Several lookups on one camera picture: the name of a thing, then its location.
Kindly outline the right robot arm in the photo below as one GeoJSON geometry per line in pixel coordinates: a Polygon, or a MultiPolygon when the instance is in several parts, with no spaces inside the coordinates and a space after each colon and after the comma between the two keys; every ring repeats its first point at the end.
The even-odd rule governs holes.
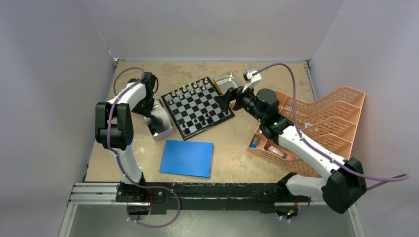
{"type": "Polygon", "coordinates": [[[229,88],[214,99],[222,111],[235,101],[233,109],[244,109],[255,118],[264,137],[290,150],[320,175],[319,178],[288,175],[277,188],[280,199],[289,201],[295,196],[320,199],[343,214],[367,191],[361,162],[356,158],[346,160],[304,135],[296,122],[279,112],[280,102],[273,90],[264,88],[254,94],[253,88],[229,88]]]}

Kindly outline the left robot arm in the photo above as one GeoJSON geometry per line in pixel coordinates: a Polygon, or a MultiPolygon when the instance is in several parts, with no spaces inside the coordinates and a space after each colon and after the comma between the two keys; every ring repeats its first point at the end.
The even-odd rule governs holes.
{"type": "Polygon", "coordinates": [[[95,140],[110,151],[121,173],[120,186],[128,186],[128,196],[135,202],[147,197],[147,188],[141,184],[143,172],[136,164],[132,151],[134,129],[131,113],[149,118],[154,106],[154,87],[157,77],[142,72],[138,79],[130,79],[125,88],[108,102],[95,106],[95,140]]]}

